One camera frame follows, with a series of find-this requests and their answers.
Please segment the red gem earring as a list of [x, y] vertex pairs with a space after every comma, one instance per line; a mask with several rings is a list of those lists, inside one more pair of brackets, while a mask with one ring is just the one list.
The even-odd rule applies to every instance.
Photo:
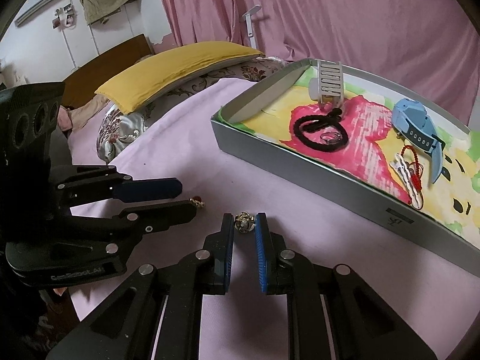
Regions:
[[199, 196], [191, 197], [190, 202], [199, 209], [205, 207], [204, 201]]

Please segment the brown wooden headboard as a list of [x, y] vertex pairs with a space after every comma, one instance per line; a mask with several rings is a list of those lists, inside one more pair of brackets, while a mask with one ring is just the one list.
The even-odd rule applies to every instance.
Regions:
[[95, 96], [99, 86], [147, 55], [151, 55], [151, 47], [144, 34], [103, 52], [64, 80], [62, 105], [73, 109], [82, 107]]

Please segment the yellow pillow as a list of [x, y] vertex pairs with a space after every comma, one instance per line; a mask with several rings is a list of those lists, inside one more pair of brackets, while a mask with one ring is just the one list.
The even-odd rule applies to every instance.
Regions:
[[188, 44], [135, 63], [100, 85], [95, 93], [128, 115], [193, 78], [263, 56], [258, 49], [227, 41]]

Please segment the grey shallow box tray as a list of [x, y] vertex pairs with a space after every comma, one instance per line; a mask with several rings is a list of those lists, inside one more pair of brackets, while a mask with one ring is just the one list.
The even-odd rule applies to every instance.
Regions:
[[219, 148], [307, 189], [448, 260], [479, 274], [479, 249], [439, 222], [343, 171], [228, 124], [250, 102], [267, 105], [284, 94], [315, 63], [291, 63], [236, 96], [211, 117]]

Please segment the white flat hair clip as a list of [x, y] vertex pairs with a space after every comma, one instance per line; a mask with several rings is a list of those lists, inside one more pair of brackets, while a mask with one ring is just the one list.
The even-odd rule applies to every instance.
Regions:
[[421, 210], [424, 205], [424, 199], [418, 177], [410, 172], [407, 163], [400, 153], [394, 154], [394, 160], [390, 162], [390, 166], [402, 181], [408, 193], [409, 204], [414, 209]]

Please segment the white claw hair clip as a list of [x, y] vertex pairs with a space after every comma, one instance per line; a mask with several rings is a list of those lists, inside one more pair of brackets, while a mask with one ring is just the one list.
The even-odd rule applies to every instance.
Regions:
[[308, 83], [310, 99], [321, 110], [342, 108], [344, 102], [343, 65], [323, 59], [316, 61], [317, 75]]

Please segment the blue claw hair clip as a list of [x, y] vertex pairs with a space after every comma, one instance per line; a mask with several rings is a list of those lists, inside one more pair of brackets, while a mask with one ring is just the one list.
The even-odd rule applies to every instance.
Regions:
[[431, 158], [430, 183], [443, 169], [444, 141], [439, 137], [426, 108], [420, 102], [403, 98], [394, 105], [391, 123], [394, 129]]

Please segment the pink curtain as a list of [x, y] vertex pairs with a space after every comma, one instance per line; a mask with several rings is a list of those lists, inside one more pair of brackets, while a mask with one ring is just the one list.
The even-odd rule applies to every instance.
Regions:
[[285, 60], [328, 59], [405, 86], [467, 122], [479, 96], [479, 32], [456, 0], [162, 0], [178, 45], [247, 42]]

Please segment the wall photos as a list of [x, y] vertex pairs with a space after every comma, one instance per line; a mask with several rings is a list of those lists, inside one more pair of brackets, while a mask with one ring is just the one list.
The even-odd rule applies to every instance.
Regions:
[[70, 28], [76, 23], [76, 13], [71, 3], [55, 10], [55, 18], [52, 20], [52, 28]]

